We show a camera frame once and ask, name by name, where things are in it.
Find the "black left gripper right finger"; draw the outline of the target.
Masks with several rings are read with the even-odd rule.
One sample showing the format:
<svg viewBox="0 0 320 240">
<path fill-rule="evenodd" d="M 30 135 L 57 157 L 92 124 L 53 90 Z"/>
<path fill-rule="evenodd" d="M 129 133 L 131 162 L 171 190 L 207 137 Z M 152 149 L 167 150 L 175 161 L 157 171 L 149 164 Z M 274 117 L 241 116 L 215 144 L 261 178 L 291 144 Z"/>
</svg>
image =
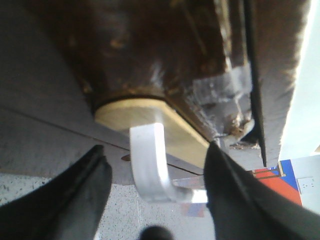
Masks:
<svg viewBox="0 0 320 240">
<path fill-rule="evenodd" d="M 320 216 L 239 166 L 215 142 L 205 157 L 207 208 L 218 240 L 318 240 Z"/>
</svg>

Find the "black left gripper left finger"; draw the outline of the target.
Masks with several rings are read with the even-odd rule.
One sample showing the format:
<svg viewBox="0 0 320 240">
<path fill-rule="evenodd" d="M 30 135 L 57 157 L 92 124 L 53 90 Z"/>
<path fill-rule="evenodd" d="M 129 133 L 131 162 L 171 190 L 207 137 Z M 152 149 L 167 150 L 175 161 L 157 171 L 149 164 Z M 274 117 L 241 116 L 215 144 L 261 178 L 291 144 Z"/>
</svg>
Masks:
<svg viewBox="0 0 320 240">
<path fill-rule="evenodd" d="M 112 185 L 102 145 L 38 189 L 0 208 L 2 240 L 94 239 Z"/>
</svg>

